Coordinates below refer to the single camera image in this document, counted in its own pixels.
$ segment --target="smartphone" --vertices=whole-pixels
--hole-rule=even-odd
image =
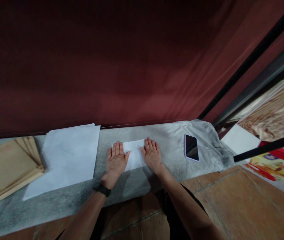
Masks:
[[[196,137],[185,135],[185,157],[197,162],[200,161]]]

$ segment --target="watch strap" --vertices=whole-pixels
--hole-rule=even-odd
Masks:
[[[103,186],[101,183],[97,188],[95,188],[95,191],[103,193],[106,197],[110,196],[111,194],[111,190]]]

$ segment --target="gray cloth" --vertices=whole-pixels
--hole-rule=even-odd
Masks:
[[[184,135],[198,140],[200,162],[184,156]],[[198,120],[100,131],[94,178],[89,181],[44,193],[22,202],[26,187],[0,202],[0,236],[78,212],[98,185],[106,170],[107,148],[116,141],[128,142],[150,137],[159,143],[162,161],[177,181],[222,171],[234,166],[233,155],[220,143],[214,127]],[[36,136],[38,148],[45,135]],[[0,144],[11,138],[0,139]],[[148,167],[125,172],[116,183],[105,206],[142,196],[161,188]]]

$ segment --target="hand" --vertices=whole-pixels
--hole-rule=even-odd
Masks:
[[[150,138],[144,140],[144,148],[140,148],[146,164],[155,174],[159,174],[164,167],[161,161],[160,146]]]
[[[113,149],[108,149],[108,157],[106,160],[106,173],[102,177],[101,183],[108,189],[112,189],[119,177],[125,170],[128,163],[130,152],[124,155],[123,143],[117,141],[113,145]]]

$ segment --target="black pole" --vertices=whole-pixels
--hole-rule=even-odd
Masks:
[[[284,31],[284,15],[256,46],[248,58],[236,70],[229,81],[222,87],[218,94],[213,98],[209,105],[198,116],[198,119],[203,119],[214,106],[224,97],[224,95],[237,83],[237,81],[246,73],[246,71],[255,63],[255,61],[268,49],[268,47],[277,39]]]
[[[239,155],[234,156],[234,162],[239,162],[247,158],[255,157],[260,154],[270,152],[279,148],[284,147],[284,138],[281,138],[279,140],[276,140],[274,142],[270,142],[264,146],[254,148],[250,151],[247,151],[245,153],[241,153]]]

